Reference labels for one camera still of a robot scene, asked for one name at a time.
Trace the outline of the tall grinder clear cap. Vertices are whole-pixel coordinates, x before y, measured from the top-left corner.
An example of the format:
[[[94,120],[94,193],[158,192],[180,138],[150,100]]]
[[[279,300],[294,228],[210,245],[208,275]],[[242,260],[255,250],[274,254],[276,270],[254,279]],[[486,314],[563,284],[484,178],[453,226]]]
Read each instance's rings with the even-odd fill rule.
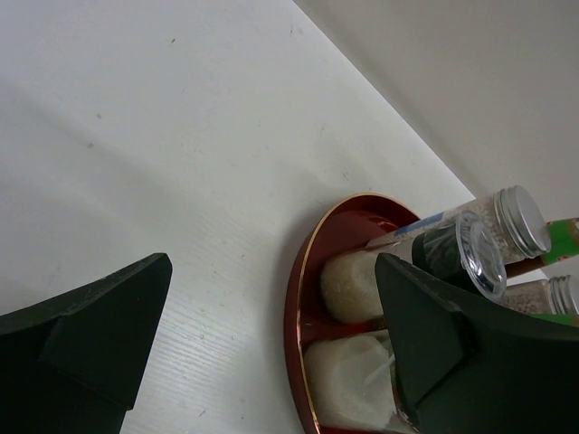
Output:
[[[480,216],[463,211],[403,241],[330,259],[320,274],[327,310],[344,324],[384,314],[375,276],[379,254],[388,253],[455,287],[499,301],[507,272],[496,237]]]

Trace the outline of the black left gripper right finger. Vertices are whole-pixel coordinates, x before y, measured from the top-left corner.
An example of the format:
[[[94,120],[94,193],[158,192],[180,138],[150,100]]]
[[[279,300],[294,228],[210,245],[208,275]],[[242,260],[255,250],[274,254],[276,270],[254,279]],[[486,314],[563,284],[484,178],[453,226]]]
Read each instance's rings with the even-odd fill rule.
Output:
[[[422,433],[575,433],[578,330],[390,254],[375,275],[403,411]]]

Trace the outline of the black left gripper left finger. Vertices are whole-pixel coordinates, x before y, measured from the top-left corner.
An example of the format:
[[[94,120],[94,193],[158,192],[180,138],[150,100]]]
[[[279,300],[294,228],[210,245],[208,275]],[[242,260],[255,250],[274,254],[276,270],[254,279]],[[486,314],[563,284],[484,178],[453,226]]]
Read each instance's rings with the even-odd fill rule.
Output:
[[[154,253],[1,317],[1,431],[118,433],[135,406],[172,277]]]

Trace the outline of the sauce bottle yellow cap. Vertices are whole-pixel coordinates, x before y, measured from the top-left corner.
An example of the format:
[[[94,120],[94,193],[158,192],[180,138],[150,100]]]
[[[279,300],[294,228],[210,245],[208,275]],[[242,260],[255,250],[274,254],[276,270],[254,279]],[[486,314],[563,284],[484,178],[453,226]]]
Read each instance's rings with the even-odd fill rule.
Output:
[[[579,327],[579,316],[570,314],[543,315],[545,321],[553,322],[564,326]]]
[[[533,259],[506,266],[509,278],[521,276],[578,255],[578,218],[551,221],[547,224],[551,250]]]

